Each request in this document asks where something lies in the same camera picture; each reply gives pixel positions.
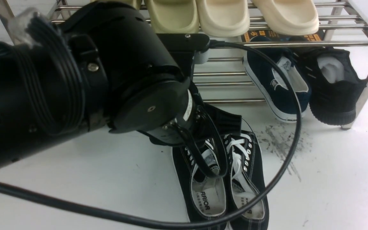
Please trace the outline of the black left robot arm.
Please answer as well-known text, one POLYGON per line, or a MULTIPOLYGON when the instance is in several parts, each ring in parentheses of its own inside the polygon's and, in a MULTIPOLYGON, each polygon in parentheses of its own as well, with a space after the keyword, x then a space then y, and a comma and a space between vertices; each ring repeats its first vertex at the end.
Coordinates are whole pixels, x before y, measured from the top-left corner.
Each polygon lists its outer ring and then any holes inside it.
POLYGON ((107 126, 186 146, 207 176, 226 175, 220 137, 241 117, 204 103, 192 81, 209 36, 156 34, 120 2, 87 4, 60 25, 29 8, 9 27, 22 43, 0 42, 0 168, 107 126))

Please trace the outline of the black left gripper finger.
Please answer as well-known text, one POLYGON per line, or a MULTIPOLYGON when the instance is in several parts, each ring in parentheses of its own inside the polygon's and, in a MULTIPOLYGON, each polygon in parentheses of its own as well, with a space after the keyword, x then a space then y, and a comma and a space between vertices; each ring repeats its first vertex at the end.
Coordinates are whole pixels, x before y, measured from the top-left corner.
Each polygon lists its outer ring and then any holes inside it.
POLYGON ((202 111, 202 137, 241 133, 241 115, 226 112, 207 103, 203 104, 202 111))
POLYGON ((209 60, 210 37, 205 34, 157 34, 184 76, 193 80, 195 65, 209 60))

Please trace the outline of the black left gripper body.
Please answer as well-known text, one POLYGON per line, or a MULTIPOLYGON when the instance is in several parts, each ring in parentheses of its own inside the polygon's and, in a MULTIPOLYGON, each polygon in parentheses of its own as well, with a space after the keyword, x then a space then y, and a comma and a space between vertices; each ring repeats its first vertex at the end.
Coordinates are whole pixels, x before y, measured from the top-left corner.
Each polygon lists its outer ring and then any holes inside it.
POLYGON ((149 137, 151 143, 163 146, 184 146, 181 134, 191 134, 198 141, 204 139, 202 119, 197 118, 197 107, 203 106, 203 99, 198 90, 188 90, 180 103, 180 110, 175 118, 162 126, 141 134, 149 137))

